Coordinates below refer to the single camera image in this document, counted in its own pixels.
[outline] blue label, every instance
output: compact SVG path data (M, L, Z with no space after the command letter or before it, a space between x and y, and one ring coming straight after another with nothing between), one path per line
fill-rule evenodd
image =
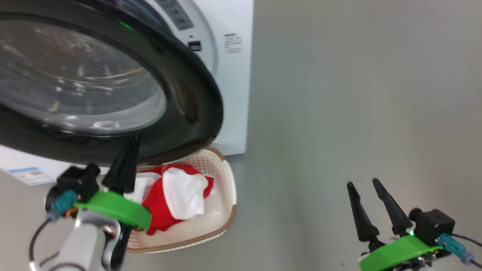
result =
M17 173L17 172L25 172L25 171L35 171L39 170L37 167L28 167L28 168L21 168L21 169L11 169L9 172Z

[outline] green indicator light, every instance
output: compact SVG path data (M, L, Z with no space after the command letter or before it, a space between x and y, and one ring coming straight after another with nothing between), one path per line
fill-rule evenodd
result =
M126 24L125 22L120 22L121 25L123 25L127 29L133 29L132 26Z

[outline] white cloth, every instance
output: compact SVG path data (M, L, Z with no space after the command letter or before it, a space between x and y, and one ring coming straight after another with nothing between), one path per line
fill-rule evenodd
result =
M155 172L141 172L135 175L134 192L124 193L124 198L141 204L147 197L152 185L161 178Z
M189 175L179 168L162 174L162 190L175 219L188 220L204 214L204 189L208 180L201 174Z

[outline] gray floor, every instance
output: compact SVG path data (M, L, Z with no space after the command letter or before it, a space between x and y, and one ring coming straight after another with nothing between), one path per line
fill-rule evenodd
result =
M439 208L482 240L481 11L479 0L256 0L248 150L229 158L236 220L206 244L128 255L124 270L358 270L366 244L346 183L387 240L375 176L406 212ZM24 270L47 187L0 179L0 260ZM39 257L68 230L49 228ZM455 257L435 266L475 270Z

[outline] robotic arm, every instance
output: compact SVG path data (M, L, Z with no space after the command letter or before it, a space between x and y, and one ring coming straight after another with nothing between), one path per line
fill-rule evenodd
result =
M46 221L32 238L30 269L41 271L34 259L35 240L41 230L60 217L76 219L73 232L58 253L49 271L118 271L122 268L129 236L133 229L148 229L150 212L141 205L126 200L124 192L135 185L139 139L133 136L120 152L102 184L96 177L100 169L95 164L85 169L70 167L47 194Z
M434 271L432 262L451 254L459 257L465 265L482 267L474 261L472 253L452 238L452 235L459 237L452 233L455 226L452 218L438 209L422 212L419 208L413 209L407 217L378 179L373 179L373 185L388 211L393 234L400 238L390 244L378 240L380 232L368 218L355 186L349 182L347 188L358 240L369 242L369 252L362 253L359 260L361 271ZM412 231L411 221L415 222Z

